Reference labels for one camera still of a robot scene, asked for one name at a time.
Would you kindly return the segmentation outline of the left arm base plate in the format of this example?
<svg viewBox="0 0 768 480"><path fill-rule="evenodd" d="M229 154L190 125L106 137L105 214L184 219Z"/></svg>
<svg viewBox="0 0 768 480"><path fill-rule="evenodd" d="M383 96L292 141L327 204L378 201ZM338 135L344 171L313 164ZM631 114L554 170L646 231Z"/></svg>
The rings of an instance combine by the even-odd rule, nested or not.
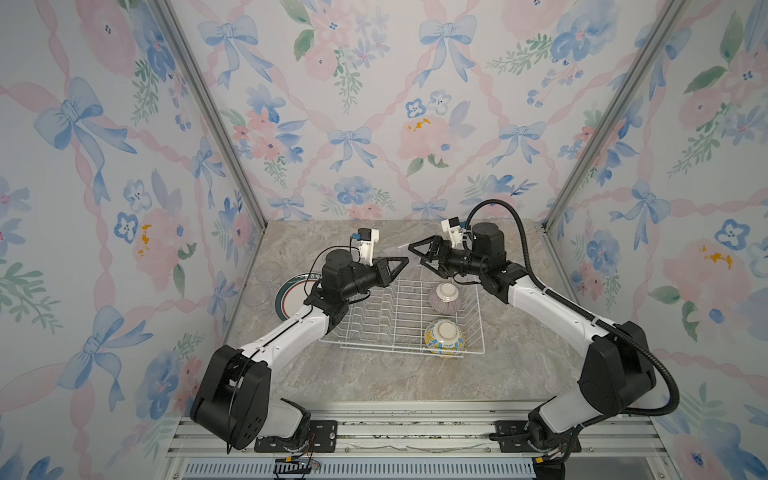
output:
<svg viewBox="0 0 768 480"><path fill-rule="evenodd" d="M279 454L334 453L337 439L337 421L310 420L289 438L258 438L253 450L257 453Z"/></svg>

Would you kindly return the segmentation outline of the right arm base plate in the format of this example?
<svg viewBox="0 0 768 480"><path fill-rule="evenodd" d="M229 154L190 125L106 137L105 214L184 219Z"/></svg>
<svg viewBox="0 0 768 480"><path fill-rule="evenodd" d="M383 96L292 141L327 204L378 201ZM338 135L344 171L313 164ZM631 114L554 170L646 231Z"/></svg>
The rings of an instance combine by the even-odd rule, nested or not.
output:
<svg viewBox="0 0 768 480"><path fill-rule="evenodd" d="M493 427L494 431L488 434L488 439L497 442L503 453L536 452L545 457L556 457L582 451L573 429L552 433L546 426L523 420L497 420Z"/></svg>

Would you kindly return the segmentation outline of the yellow blue floral bowl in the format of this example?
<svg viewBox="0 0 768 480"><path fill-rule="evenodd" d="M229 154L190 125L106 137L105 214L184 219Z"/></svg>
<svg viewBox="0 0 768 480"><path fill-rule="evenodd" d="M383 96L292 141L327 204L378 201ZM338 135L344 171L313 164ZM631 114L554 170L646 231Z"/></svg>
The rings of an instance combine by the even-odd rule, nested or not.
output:
<svg viewBox="0 0 768 480"><path fill-rule="evenodd" d="M429 352L445 358L460 357L466 349L463 331L448 319L436 320L428 325L423 343Z"/></svg>

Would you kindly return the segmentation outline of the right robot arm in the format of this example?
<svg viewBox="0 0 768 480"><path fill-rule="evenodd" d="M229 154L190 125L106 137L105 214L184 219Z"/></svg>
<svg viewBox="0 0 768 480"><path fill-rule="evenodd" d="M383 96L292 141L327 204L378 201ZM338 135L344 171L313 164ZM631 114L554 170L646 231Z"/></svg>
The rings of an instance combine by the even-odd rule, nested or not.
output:
<svg viewBox="0 0 768 480"><path fill-rule="evenodd" d="M411 243L408 250L442 278L474 277L487 293L538 320L583 359L576 385L529 413L525 435L534 449L551 450L578 428L626 412L656 387L654 365L639 351L647 344L640 327L604 320L536 281L528 267L508 259L504 234L493 223L475 225L467 241L457 226L448 232Z"/></svg>

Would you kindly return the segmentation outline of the corner aluminium post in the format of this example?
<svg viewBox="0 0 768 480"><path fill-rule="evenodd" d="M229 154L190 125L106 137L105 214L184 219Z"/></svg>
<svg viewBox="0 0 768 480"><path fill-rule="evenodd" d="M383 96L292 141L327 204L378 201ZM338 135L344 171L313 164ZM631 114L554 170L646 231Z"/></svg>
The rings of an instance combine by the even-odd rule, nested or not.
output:
<svg viewBox="0 0 768 480"><path fill-rule="evenodd" d="M211 130L216 145L220 148L226 165L230 168L235 178L236 186L244 197L248 211L252 214L256 224L262 230L265 230L267 221L258 205L254 190L248 181L246 170L238 159L234 145L225 131L224 122L206 84L200 65L179 23L172 3L166 0L150 0L148 5L152 13L157 17L159 26L168 39L172 53L180 63L180 69L187 78L195 102L202 112L206 125Z"/></svg>
<svg viewBox="0 0 768 480"><path fill-rule="evenodd" d="M542 221L541 226L545 233L549 234L557 229L558 221L564 217L564 212L582 179L591 169L591 165L608 141L615 125L621 120L634 100L640 83L650 74L652 65L661 55L664 45L681 22L680 18L687 5L688 1L685 0L665 1L662 4L662 9L646 37L646 43L633 58L624 81L616 90L611 102L606 107L602 120L597 125L593 139L587 143L581 157L575 163L574 169L557 195L554 206Z"/></svg>

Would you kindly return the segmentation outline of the white wire dish rack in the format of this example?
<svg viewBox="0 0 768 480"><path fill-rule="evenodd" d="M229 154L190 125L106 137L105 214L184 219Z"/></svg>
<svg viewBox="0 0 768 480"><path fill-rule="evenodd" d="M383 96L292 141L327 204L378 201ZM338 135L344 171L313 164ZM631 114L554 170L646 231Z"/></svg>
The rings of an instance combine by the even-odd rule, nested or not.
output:
<svg viewBox="0 0 768 480"><path fill-rule="evenodd" d="M430 292L444 282L460 290L462 307L456 315L440 315L429 304ZM391 286L373 292L368 300L352 306L340 325L322 341L344 349L438 356L425 348L423 334L428 325L440 319L456 323L465 336L465 351L452 358L485 353L478 287L424 273L418 278L399 278Z"/></svg>

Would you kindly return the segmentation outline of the plain white plate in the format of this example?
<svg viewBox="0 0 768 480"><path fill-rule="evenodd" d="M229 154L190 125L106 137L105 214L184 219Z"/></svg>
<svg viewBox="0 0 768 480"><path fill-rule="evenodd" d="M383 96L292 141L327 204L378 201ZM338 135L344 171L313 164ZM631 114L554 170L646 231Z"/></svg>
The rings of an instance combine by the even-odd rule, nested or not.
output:
<svg viewBox="0 0 768 480"><path fill-rule="evenodd" d="M313 286L321 275L316 272L302 273L291 277L279 289L274 300L274 309L281 321L291 318L303 305Z"/></svg>

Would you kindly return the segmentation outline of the striped grey bowl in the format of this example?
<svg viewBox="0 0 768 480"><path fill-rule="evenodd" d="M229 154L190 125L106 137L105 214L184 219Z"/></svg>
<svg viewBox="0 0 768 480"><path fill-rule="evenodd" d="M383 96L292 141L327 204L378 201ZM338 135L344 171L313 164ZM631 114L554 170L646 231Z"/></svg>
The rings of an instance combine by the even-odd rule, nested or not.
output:
<svg viewBox="0 0 768 480"><path fill-rule="evenodd" d="M429 304L440 315L456 315L462 307L460 290L453 283L439 283L430 292Z"/></svg>

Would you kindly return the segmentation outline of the right corner aluminium post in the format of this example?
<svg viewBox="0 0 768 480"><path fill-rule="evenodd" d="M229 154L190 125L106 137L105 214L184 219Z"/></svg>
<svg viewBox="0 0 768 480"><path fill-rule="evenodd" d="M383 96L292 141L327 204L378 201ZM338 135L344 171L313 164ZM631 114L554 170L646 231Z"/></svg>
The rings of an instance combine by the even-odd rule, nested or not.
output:
<svg viewBox="0 0 768 480"><path fill-rule="evenodd" d="M582 179L591 169L591 165L608 141L615 125L621 120L634 100L640 83L650 74L652 65L661 55L664 45L681 22L680 18L687 5L688 1L685 0L665 1L662 4L662 9L646 37L646 43L633 58L624 81L616 90L611 102L606 107L602 120L597 125L593 139L587 143L581 157L575 163L574 169L557 195L554 206L542 221L541 226L545 233L549 234L557 229L558 221L564 217L564 212Z"/></svg>

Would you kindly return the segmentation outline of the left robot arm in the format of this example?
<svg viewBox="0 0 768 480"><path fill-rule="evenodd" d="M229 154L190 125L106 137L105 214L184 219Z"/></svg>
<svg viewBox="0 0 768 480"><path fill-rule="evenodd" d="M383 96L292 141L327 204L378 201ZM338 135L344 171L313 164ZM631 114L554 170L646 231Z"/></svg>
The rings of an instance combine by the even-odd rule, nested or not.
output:
<svg viewBox="0 0 768 480"><path fill-rule="evenodd" d="M390 286L408 263L406 257L355 259L347 249L329 251L319 280L292 317L254 342L224 345L213 353L190 409L192 421L229 450L260 439L288 450L305 448L311 413L293 401L272 399L272 378L335 329L353 303Z"/></svg>

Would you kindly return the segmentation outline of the left corner aluminium post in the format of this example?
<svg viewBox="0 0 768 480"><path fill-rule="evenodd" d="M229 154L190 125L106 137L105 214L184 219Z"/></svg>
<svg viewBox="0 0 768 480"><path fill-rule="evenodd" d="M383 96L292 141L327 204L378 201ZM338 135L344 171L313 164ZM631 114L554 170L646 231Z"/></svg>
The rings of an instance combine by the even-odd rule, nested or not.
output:
<svg viewBox="0 0 768 480"><path fill-rule="evenodd" d="M206 125L211 130L216 145L220 148L226 165L230 168L235 178L236 186L244 197L248 211L252 214L256 224L262 230L265 230L267 221L258 205L254 190L248 181L246 170L238 159L234 145L225 131L224 122L206 84L200 65L179 23L172 3L166 0L150 0L148 5L152 13L157 17L159 26L168 39L172 53L180 63L180 69L187 78L195 102L202 112Z"/></svg>

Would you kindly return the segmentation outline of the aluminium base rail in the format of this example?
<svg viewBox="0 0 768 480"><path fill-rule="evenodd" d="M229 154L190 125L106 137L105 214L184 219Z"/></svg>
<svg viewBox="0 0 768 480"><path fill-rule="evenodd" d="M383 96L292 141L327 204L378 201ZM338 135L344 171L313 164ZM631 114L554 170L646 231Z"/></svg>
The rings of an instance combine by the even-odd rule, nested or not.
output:
<svg viewBox="0 0 768 480"><path fill-rule="evenodd" d="M489 435L498 421L526 419L533 401L389 401L309 404L332 432L293 463L285 453L227 452L215 436L183 420L159 479L534 479L544 478L522 447L505 453ZM586 428L565 464L568 479L678 479L657 428L619 416Z"/></svg>

